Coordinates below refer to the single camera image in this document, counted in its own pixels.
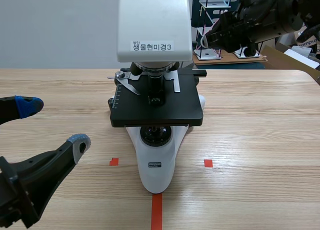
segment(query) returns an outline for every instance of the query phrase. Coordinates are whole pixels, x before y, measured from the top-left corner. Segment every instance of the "red tape line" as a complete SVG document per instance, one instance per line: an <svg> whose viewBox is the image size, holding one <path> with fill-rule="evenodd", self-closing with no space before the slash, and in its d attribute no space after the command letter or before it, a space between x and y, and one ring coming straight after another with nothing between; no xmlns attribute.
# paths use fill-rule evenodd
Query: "red tape line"
<svg viewBox="0 0 320 230"><path fill-rule="evenodd" d="M212 160L204 160L204 167L213 167L214 163Z"/></svg>
<svg viewBox="0 0 320 230"><path fill-rule="evenodd" d="M112 158L109 162L109 166L118 166L119 165L119 158Z"/></svg>
<svg viewBox="0 0 320 230"><path fill-rule="evenodd" d="M162 230L162 193L152 195L151 230Z"/></svg>

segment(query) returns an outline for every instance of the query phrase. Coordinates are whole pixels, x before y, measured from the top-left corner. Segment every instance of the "white microscope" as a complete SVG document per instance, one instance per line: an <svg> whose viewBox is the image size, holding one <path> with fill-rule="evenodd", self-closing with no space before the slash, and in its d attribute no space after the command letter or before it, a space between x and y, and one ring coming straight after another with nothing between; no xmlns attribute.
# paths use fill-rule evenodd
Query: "white microscope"
<svg viewBox="0 0 320 230"><path fill-rule="evenodd" d="M207 72L178 69L192 60L189 0L120 0L117 42L118 61L132 65L109 77L111 124L128 131L145 188L161 193L188 128L203 121L197 84Z"/></svg>

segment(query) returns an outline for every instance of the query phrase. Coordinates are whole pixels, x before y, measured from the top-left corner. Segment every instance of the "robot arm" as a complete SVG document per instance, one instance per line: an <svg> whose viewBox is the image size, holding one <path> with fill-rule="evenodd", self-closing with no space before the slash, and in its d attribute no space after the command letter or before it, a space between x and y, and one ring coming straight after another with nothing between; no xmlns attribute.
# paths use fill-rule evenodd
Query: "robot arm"
<svg viewBox="0 0 320 230"><path fill-rule="evenodd" d="M0 98L0 125L39 112L44 106L36 97ZM0 157L0 227L22 220L27 228L40 220L50 198L90 147L84 134L70 137L55 151L19 163Z"/></svg>
<svg viewBox="0 0 320 230"><path fill-rule="evenodd" d="M246 47L245 55L256 53L256 43L270 40L301 29L308 29L298 38L304 42L312 35L319 39L320 16L317 0L240 0L235 12L221 15L206 34L208 47L234 52Z"/></svg>

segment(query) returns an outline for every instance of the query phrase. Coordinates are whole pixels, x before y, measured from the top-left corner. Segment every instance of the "black microscope stage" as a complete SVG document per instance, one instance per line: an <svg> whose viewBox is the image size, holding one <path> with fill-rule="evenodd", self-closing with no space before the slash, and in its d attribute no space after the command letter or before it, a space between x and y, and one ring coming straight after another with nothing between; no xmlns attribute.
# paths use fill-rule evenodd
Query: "black microscope stage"
<svg viewBox="0 0 320 230"><path fill-rule="evenodd" d="M205 77L207 72L179 69L178 75L180 93L175 93L173 80L164 80L165 103L161 106L149 104L148 75L141 75L137 81L129 80L140 96L118 84L113 101L109 101L112 126L201 126L204 115L195 77Z"/></svg>

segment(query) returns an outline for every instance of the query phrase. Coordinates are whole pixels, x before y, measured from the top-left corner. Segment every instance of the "microscope base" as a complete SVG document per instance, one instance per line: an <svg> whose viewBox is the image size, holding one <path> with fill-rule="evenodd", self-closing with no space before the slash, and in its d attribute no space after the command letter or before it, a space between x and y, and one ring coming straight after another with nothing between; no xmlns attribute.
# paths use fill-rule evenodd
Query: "microscope base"
<svg viewBox="0 0 320 230"><path fill-rule="evenodd" d="M199 95L202 110L206 100ZM136 151L140 178L151 193L162 193L169 186L175 171L176 156L188 126L172 126L170 141L160 147L146 145L140 134L141 127L126 128Z"/></svg>

